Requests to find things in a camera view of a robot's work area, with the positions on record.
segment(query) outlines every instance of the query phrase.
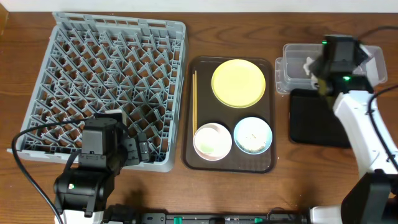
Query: gray dish rack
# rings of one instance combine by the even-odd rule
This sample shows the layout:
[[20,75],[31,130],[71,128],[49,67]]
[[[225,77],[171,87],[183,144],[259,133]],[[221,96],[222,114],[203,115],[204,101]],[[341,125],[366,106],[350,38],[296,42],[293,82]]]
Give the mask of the gray dish rack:
[[[171,170],[186,68],[185,25],[61,12],[53,16],[57,25],[21,130],[120,109],[130,136],[146,133],[150,148],[149,162],[125,169]],[[83,127],[82,122],[28,133],[17,142],[19,156],[66,163],[81,148]]]

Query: brown wooden surface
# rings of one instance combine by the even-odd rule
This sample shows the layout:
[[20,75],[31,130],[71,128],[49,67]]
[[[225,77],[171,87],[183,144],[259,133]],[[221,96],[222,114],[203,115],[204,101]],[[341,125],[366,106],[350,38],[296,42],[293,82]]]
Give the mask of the brown wooden surface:
[[[358,35],[381,25],[398,25],[398,14],[174,14],[115,13],[117,16],[182,21],[188,29],[189,60],[199,55],[260,57],[274,63],[287,43],[319,43],[323,34]],[[48,205],[6,152],[19,132],[50,33],[50,13],[10,13],[0,42],[0,223],[53,223]],[[384,50],[388,82],[398,83],[397,32],[368,39]],[[287,137],[288,96],[275,94],[277,161],[269,174],[233,174],[187,169],[181,162],[183,125],[187,120],[187,78],[177,158],[169,173],[122,170],[108,205],[125,203],[169,212],[266,213],[340,203],[358,179],[351,150],[292,144]],[[381,114],[398,142],[398,91],[379,100]],[[54,199],[53,182],[63,165],[24,161]]]

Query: clear plastic container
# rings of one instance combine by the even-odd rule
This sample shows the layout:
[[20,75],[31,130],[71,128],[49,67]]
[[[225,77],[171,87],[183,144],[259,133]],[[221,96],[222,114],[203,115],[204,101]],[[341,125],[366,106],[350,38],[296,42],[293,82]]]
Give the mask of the clear plastic container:
[[[387,81],[383,52],[377,46],[365,46],[373,58],[359,66],[354,74],[366,74],[372,86]],[[322,54],[322,44],[286,44],[283,57],[275,61],[275,87],[280,94],[289,94],[295,88],[316,89],[316,79],[307,75],[303,66],[307,57],[316,59]]]

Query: white bowl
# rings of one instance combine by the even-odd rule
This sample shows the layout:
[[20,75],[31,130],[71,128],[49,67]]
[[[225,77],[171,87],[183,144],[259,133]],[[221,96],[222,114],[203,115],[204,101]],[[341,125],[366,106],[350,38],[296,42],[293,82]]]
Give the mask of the white bowl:
[[[207,134],[202,134],[203,131],[209,131],[209,128],[215,130],[218,135],[211,139],[209,138],[210,142],[207,142],[207,146],[210,146],[214,149],[213,152],[209,152],[208,150],[201,149],[202,143],[206,141],[203,136],[207,136]],[[232,137],[229,131],[222,125],[217,123],[208,123],[200,127],[194,137],[193,137],[193,148],[195,152],[208,161],[218,161],[230,152],[232,147]]]

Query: transparent bin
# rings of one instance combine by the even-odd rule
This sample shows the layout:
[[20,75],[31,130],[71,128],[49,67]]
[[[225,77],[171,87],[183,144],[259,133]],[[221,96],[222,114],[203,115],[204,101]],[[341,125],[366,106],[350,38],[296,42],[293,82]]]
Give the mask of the transparent bin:
[[[365,46],[373,55],[368,63],[360,65],[354,74],[367,75],[372,86],[387,81],[386,63],[382,49],[377,46]],[[289,94],[295,88],[316,90],[316,79],[311,79],[303,68],[307,57],[315,60],[322,54],[322,44],[286,44],[283,57],[275,61],[275,87],[280,94]]]
[[[125,169],[174,166],[188,39],[182,22],[55,12],[21,130],[119,109],[130,136],[146,133],[150,161]],[[84,123],[19,138],[23,159],[66,163],[81,148]]]

